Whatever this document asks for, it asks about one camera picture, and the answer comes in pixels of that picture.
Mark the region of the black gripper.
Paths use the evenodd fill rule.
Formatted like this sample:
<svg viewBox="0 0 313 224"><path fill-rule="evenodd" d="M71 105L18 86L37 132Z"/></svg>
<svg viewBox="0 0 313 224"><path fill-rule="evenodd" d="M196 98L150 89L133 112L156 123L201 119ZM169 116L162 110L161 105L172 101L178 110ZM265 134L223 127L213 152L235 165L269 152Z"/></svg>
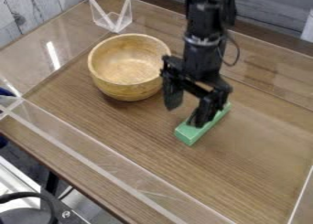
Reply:
<svg viewBox="0 0 313 224"><path fill-rule="evenodd" d="M212 47L186 43L182 58L164 56L164 104L173 111L182 104L184 92L193 94L201 101L188 124L196 128L202 128L224 110L233 91L221 77L225 49L225 41Z"/></svg>

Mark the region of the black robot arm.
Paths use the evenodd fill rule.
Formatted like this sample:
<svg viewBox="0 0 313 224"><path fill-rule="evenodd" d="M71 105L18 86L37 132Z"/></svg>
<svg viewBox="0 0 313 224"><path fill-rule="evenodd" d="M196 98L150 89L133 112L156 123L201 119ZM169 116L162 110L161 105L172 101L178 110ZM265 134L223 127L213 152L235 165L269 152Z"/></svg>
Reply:
<svg viewBox="0 0 313 224"><path fill-rule="evenodd" d="M236 23L236 0L185 0L188 27L184 56L164 56L164 103L168 110L182 104L184 93L200 99L188 124L201 128L224 111L232 85L221 77L227 63L228 27Z"/></svg>

